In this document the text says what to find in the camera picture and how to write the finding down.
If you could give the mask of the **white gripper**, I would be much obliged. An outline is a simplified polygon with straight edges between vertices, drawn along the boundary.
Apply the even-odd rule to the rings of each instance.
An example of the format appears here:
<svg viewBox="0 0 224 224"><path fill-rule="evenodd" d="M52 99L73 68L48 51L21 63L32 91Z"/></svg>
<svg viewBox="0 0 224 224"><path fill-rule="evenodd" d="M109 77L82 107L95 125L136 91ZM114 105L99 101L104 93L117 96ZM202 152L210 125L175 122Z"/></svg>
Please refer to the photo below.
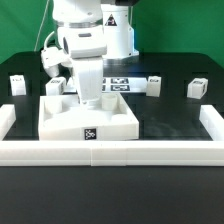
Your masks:
<svg viewBox="0 0 224 224"><path fill-rule="evenodd" d="M102 95L103 59L74 59L73 78L81 105L95 104Z"/></svg>

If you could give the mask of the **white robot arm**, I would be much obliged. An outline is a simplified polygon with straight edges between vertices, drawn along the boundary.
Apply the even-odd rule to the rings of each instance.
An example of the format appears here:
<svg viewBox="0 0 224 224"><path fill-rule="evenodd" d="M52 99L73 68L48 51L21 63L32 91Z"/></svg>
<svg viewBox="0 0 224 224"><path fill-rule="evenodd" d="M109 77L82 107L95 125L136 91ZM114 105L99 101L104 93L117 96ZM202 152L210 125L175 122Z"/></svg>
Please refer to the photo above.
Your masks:
<svg viewBox="0 0 224 224"><path fill-rule="evenodd" d="M46 73L59 75L59 65L71 69L82 105L101 99L104 39L101 0L53 0L55 30L45 39L41 59Z"/></svg>

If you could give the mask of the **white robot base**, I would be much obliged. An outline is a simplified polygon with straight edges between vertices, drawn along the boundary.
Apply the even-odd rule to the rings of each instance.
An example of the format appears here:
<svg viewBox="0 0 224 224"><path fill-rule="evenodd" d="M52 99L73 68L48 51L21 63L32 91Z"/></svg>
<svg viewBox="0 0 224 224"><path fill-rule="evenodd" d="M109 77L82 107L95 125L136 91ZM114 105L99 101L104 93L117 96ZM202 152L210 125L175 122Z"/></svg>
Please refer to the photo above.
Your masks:
<svg viewBox="0 0 224 224"><path fill-rule="evenodd" d="M132 6L117 6L109 3L101 5L103 12L104 36L107 44L107 60L122 60L138 56L134 46Z"/></svg>

